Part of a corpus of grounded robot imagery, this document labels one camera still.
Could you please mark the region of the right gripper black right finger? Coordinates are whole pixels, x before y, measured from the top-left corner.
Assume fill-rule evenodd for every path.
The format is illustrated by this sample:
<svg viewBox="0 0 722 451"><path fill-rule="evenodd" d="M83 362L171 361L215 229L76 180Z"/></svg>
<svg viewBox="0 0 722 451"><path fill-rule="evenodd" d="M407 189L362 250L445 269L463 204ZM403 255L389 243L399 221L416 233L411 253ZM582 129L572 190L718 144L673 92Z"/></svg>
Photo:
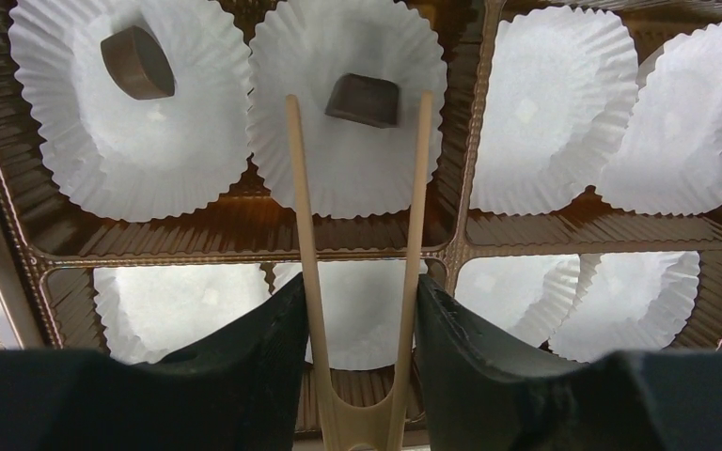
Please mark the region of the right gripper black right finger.
<svg viewBox="0 0 722 451"><path fill-rule="evenodd" d="M416 364L434 450L722 450L722 350L567 361L424 275Z"/></svg>

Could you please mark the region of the beige wooden tongs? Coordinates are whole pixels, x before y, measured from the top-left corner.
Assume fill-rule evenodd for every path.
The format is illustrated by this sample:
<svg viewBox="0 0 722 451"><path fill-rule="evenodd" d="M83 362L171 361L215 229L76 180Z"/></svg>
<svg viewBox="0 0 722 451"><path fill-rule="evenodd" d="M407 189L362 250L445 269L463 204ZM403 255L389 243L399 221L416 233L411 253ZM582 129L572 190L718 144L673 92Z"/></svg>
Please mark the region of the beige wooden tongs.
<svg viewBox="0 0 722 451"><path fill-rule="evenodd" d="M379 403L367 407L356 407L341 399L332 384L327 337L323 322L322 293L308 190L306 148L300 106L296 96L292 94L286 96L285 111L295 192L296 224L305 282L306 308L322 440L327 450L352 450L359 445L369 446L375 450L402 449L412 367L417 286L428 185L432 103L433 93L430 90L423 91L416 132L415 178L409 216L398 359L395 363L393 385L386 397Z"/></svg>

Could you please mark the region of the dark square chocolate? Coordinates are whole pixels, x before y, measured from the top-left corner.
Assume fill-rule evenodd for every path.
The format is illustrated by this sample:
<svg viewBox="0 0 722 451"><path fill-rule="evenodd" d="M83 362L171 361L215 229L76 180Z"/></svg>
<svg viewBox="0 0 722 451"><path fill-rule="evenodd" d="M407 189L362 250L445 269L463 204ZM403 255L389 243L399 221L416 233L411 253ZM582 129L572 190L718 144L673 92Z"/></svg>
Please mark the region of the dark square chocolate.
<svg viewBox="0 0 722 451"><path fill-rule="evenodd" d="M400 87L386 79L345 73L335 82L324 113L378 129L397 128Z"/></svg>

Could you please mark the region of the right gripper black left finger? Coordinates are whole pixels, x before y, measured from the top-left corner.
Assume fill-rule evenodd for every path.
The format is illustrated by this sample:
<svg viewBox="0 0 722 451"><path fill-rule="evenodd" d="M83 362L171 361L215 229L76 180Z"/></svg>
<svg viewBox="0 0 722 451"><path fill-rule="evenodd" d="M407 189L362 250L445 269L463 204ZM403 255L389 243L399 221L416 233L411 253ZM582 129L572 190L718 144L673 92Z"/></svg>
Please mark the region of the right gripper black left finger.
<svg viewBox="0 0 722 451"><path fill-rule="evenodd" d="M0 350L0 450L289 450L307 336L296 276L154 364Z"/></svg>

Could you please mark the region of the dark oval chocolate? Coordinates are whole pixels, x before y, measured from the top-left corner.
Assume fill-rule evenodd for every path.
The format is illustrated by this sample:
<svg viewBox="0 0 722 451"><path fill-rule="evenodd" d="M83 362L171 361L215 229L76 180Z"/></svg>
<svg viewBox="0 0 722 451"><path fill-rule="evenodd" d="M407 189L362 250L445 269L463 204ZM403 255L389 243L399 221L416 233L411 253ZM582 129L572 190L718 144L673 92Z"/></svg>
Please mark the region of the dark oval chocolate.
<svg viewBox="0 0 722 451"><path fill-rule="evenodd" d="M100 47L108 74L132 99L148 101L175 95L175 76L166 54L144 28L125 28L103 39Z"/></svg>

